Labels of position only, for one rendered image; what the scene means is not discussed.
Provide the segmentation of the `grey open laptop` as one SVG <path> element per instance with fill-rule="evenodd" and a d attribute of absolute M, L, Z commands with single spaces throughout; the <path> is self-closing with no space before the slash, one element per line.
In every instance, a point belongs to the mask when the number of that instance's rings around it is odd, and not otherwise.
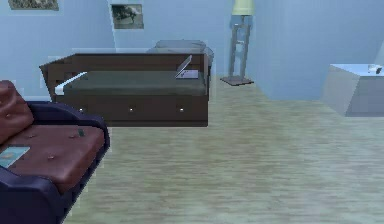
<path fill-rule="evenodd" d="M 192 56 L 189 55 L 178 67 L 176 70 L 175 78 L 176 79 L 198 79 L 199 71 L 188 69 L 187 66 L 191 63 Z"/>

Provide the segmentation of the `dark brown wooden bed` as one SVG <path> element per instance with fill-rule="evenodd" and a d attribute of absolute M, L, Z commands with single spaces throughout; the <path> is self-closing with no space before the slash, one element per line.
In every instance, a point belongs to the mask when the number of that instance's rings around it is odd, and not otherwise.
<path fill-rule="evenodd" d="M 176 79 L 177 67 L 198 79 Z M 101 116 L 110 127 L 206 127 L 210 67 L 204 53 L 76 53 L 40 66 L 51 100 Z M 86 72 L 64 96 L 54 88 Z"/>

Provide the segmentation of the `framed dark picture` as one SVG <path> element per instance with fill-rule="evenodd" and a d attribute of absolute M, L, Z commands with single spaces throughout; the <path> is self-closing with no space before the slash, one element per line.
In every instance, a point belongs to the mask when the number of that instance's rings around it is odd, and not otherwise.
<path fill-rule="evenodd" d="M 144 28 L 141 4 L 112 4 L 111 11 L 115 29 Z"/>

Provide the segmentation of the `dark blue red-cushioned sofa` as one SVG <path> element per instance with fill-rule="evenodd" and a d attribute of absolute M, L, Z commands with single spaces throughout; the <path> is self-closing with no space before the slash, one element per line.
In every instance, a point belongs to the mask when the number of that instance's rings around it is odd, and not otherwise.
<path fill-rule="evenodd" d="M 0 224 L 62 224 L 110 138 L 101 117 L 63 103 L 26 101 L 2 80 L 0 153 L 10 146 L 30 149 L 9 168 L 0 166 Z"/>

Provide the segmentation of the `white side table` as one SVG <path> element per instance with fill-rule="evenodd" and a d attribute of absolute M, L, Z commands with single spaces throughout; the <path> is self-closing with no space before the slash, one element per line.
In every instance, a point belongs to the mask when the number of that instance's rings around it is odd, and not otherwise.
<path fill-rule="evenodd" d="M 384 65 L 331 64 L 321 101 L 345 117 L 384 117 Z"/>

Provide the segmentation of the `teal book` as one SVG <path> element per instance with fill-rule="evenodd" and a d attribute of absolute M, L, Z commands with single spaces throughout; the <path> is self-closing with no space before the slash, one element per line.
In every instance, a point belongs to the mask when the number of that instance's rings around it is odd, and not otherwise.
<path fill-rule="evenodd" d="M 10 146 L 0 153 L 0 166 L 9 168 L 25 153 L 29 151 L 29 146 Z"/>

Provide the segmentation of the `framed grey-green picture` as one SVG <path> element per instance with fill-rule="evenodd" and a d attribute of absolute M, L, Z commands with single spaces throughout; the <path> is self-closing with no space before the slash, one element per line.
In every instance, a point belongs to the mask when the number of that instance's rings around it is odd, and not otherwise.
<path fill-rule="evenodd" d="M 12 10 L 52 10 L 58 11 L 58 0 L 8 0 Z"/>

